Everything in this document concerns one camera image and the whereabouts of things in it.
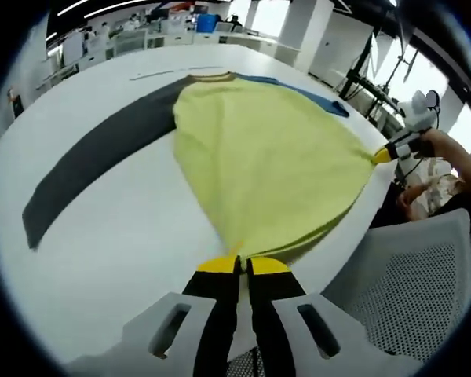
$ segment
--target ceiling light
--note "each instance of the ceiling light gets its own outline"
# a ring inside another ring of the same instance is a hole
[[[66,9],[63,9],[61,12],[59,12],[57,15],[61,16],[62,14],[65,14],[66,12],[74,9],[76,6],[79,6],[80,4],[83,4],[84,2],[88,2],[89,0],[80,0],[79,2],[76,2],[75,4],[72,4],[68,6]]]
[[[46,38],[46,42],[50,41],[52,38],[54,38],[57,35],[57,33],[52,33],[50,36]]]
[[[95,15],[97,15],[98,13],[102,13],[102,12],[105,12],[105,11],[107,11],[107,10],[114,9],[114,8],[119,7],[119,6],[128,5],[128,4],[133,4],[134,2],[146,2],[146,1],[147,1],[147,0],[131,0],[130,2],[121,2],[120,4],[110,5],[110,6],[107,6],[106,8],[97,10],[96,12],[92,12],[92,13],[86,14],[86,15],[84,16],[84,18],[89,18],[89,17],[95,16]]]

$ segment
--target dark gray sleeve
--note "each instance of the dark gray sleeve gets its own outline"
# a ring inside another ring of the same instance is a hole
[[[57,216],[87,186],[176,128],[173,106],[192,82],[185,77],[129,104],[86,134],[58,161],[23,211],[30,248],[38,246]]]

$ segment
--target office desk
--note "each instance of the office desk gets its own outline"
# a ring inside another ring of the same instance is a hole
[[[181,292],[207,259],[226,254],[173,157],[173,133],[134,153],[79,195],[37,252],[21,214],[40,180],[83,135],[120,108],[188,74],[266,75],[337,96],[299,71],[242,46],[174,46],[127,54],[72,76],[39,98],[0,140],[0,272],[18,313],[56,360],[99,354],[122,326],[169,291]],[[138,80],[154,71],[176,70]],[[342,123],[371,151],[384,137],[348,104]],[[378,166],[340,224],[292,265],[322,291],[382,205],[393,164]],[[255,344],[247,292],[230,357]]]

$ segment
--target blue container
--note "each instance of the blue container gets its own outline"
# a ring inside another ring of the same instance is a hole
[[[214,14],[204,13],[199,14],[197,17],[197,32],[198,33],[212,33],[216,26],[216,17]]]

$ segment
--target white table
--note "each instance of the white table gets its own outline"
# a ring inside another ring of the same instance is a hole
[[[92,183],[28,249],[22,211],[40,180],[81,137],[189,67],[197,74],[267,75],[330,99],[299,71],[242,46],[175,46],[98,64],[40,97],[0,141],[0,271],[18,313],[59,362],[99,354],[122,326],[169,291],[181,292],[201,262],[225,251],[173,157],[173,133]],[[130,80],[154,71],[173,73]],[[360,114],[342,123],[371,151],[384,137]],[[292,265],[308,292],[322,291],[347,262],[381,206],[394,164],[378,166],[341,223]],[[254,346],[247,297],[230,357]]]

